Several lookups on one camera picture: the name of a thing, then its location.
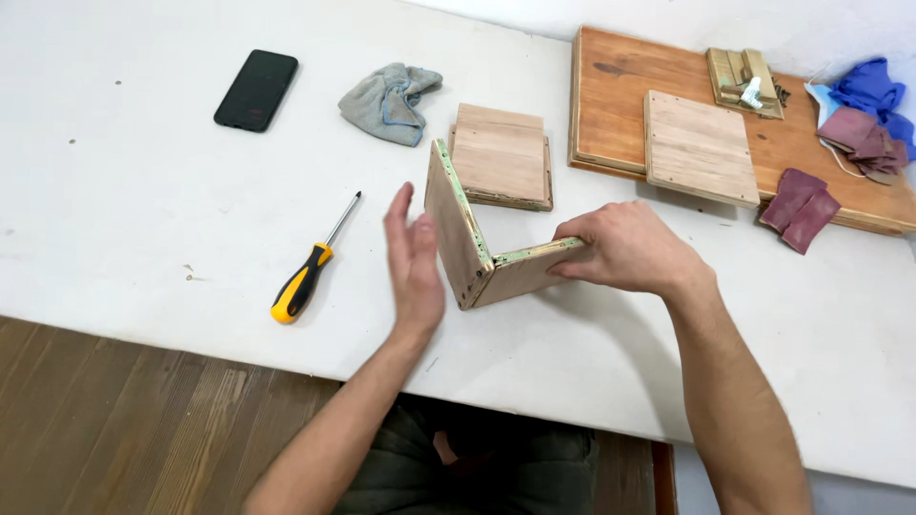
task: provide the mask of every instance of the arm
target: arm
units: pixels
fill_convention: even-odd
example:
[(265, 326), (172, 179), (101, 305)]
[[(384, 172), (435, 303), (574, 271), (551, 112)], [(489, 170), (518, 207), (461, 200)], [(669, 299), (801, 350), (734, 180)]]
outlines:
[(684, 404), (725, 515), (808, 514), (789, 420), (719, 294), (715, 272), (643, 202), (608, 204), (557, 227), (594, 246), (551, 274), (659, 295), (681, 351)]
[(412, 194), (413, 186), (405, 184), (385, 217), (397, 307), (391, 335), (280, 453), (248, 497), (248, 513), (333, 510), (439, 326), (445, 290), (436, 269), (436, 234), (426, 214), (407, 227)]

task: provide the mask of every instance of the pants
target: pants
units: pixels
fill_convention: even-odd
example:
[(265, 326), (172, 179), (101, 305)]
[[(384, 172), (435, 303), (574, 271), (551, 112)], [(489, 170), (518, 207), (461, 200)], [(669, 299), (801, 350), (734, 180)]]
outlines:
[[(443, 466), (440, 430), (481, 467)], [(402, 394), (333, 513), (591, 515), (597, 459), (591, 430)]]

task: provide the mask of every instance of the smartphone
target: smartphone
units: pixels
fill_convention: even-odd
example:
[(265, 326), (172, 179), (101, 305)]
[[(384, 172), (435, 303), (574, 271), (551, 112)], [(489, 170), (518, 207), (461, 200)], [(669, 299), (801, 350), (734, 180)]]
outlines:
[(298, 67), (296, 58), (288, 55), (252, 50), (213, 121), (221, 126), (266, 131)]

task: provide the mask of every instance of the yellow screwdriver handle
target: yellow screwdriver handle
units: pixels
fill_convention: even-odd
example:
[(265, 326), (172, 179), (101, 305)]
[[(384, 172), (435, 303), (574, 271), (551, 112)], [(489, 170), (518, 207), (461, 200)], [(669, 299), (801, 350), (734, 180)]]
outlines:
[(311, 297), (318, 275), (324, 268), (324, 262), (333, 256), (333, 251), (324, 243), (316, 243), (311, 250), (309, 260), (300, 268), (277, 294), (270, 316), (277, 322), (288, 323), (296, 320), (296, 315)]

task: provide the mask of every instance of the white tabletop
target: white tabletop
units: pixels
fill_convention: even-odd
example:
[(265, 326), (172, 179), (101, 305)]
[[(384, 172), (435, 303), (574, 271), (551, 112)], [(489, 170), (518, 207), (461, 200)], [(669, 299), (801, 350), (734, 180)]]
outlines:
[[(251, 49), (300, 61), (266, 134), (213, 122)], [(566, 168), (570, 56), (566, 42), (389, 1), (6, 0), (0, 313), (349, 378), (393, 318), (381, 217), (403, 181), (420, 185), (420, 212), (432, 139), (460, 102), (541, 115), (556, 207), (474, 206), (491, 251), (547, 242), (607, 202), (649, 200), (718, 271), (805, 465), (916, 487), (907, 244), (830, 225), (803, 257), (754, 211)], [(445, 77), (419, 105), (418, 148), (338, 113), (347, 90), (393, 61)], [(308, 310), (274, 322), (277, 290), (357, 190)], [(691, 441), (658, 298), (574, 283), (470, 312), (448, 305), (407, 391)]]

